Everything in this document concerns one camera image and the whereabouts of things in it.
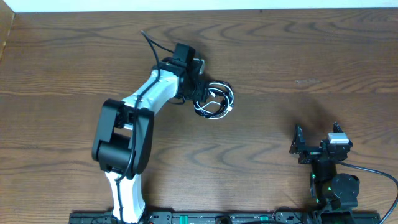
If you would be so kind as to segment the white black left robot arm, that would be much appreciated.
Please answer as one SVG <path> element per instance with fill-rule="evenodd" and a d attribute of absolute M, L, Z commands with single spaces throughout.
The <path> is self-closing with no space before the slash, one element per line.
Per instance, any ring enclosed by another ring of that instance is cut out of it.
<path fill-rule="evenodd" d="M 152 149 L 154 118 L 171 98 L 207 100 L 204 67 L 193 47 L 178 43 L 171 57 L 156 62 L 149 79 L 135 93 L 103 103 L 91 156 L 111 185 L 113 223 L 138 223 L 141 219 L 146 207 L 141 174 Z"/>

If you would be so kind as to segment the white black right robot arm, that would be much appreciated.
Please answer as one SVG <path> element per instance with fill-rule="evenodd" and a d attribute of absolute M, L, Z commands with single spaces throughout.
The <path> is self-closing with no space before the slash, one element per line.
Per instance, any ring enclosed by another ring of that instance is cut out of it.
<path fill-rule="evenodd" d="M 322 207 L 331 211 L 350 210 L 358 206 L 360 181 L 355 175 L 337 173 L 336 165 L 348 158 L 353 143 L 338 123 L 319 146 L 305 143 L 303 128 L 294 127 L 294 136 L 289 152 L 298 155 L 299 164 L 312 168 L 310 191 Z"/>

